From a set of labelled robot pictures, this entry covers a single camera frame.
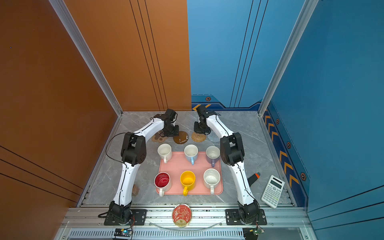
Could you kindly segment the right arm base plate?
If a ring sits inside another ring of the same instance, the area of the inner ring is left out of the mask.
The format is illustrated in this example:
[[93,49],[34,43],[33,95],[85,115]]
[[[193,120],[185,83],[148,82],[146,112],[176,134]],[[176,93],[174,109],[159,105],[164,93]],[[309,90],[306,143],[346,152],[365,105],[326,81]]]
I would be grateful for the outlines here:
[[235,225],[259,225],[266,226],[267,218],[265,211],[260,209],[259,213],[253,217],[247,217],[246,214],[241,214],[239,209],[226,209],[226,224],[228,226]]

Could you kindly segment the glossy dark brown coaster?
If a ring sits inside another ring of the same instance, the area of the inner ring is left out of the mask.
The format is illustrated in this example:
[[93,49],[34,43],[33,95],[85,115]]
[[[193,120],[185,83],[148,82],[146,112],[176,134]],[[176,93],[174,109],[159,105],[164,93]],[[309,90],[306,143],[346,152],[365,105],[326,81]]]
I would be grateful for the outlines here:
[[188,141],[188,139],[189,139],[189,135],[185,131],[179,131],[179,134],[173,137],[174,142],[179,145],[185,144]]

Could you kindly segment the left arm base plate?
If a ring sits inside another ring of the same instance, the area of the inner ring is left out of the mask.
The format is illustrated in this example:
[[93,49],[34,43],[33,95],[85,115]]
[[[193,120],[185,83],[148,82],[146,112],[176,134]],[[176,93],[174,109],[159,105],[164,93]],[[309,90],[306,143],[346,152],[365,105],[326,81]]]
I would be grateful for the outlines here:
[[113,213],[112,210],[107,212],[104,221],[105,226],[143,226],[147,217],[147,210],[133,209],[123,212],[122,214]]

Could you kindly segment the woven rattan coaster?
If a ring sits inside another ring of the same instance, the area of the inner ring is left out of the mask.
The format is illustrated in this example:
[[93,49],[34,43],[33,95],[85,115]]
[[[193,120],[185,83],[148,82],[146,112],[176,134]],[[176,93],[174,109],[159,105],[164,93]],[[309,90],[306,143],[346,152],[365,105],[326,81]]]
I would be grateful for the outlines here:
[[196,143],[202,143],[207,139],[207,136],[204,134],[197,134],[193,132],[191,135],[191,139]]

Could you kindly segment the paw print cork coaster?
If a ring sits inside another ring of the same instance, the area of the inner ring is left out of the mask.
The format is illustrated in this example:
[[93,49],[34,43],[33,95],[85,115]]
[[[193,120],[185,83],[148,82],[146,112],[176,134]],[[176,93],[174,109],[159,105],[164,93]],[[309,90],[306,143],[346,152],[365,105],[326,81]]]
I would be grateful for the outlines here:
[[156,143],[163,143],[163,142],[165,142],[165,140],[167,140],[167,139],[168,139],[168,137],[161,136],[160,133],[156,133],[156,134],[151,138],[151,140],[152,140],[153,142],[156,142]]

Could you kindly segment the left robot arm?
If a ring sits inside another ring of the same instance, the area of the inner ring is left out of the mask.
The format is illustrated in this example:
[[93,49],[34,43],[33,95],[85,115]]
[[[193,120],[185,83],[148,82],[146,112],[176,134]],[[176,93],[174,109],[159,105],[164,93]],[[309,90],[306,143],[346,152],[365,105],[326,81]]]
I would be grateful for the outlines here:
[[99,217],[105,217],[105,226],[131,225],[133,214],[131,213],[132,190],[141,164],[147,156],[146,143],[156,133],[161,131],[166,137],[179,134],[179,126],[175,124],[177,113],[167,109],[164,114],[157,114],[150,122],[133,132],[124,133],[120,163],[122,173],[118,190],[106,213]]

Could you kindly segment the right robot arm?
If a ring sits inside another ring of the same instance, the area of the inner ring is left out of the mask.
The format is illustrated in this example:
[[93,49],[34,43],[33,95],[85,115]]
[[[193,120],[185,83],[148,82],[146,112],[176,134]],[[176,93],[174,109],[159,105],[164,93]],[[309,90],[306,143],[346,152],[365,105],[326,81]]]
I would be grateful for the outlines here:
[[205,135],[214,132],[220,138],[221,159],[229,167],[237,189],[240,220],[250,225],[258,218],[260,205],[246,176],[242,136],[230,130],[215,111],[205,106],[198,106],[196,111],[199,120],[194,124],[194,132]]

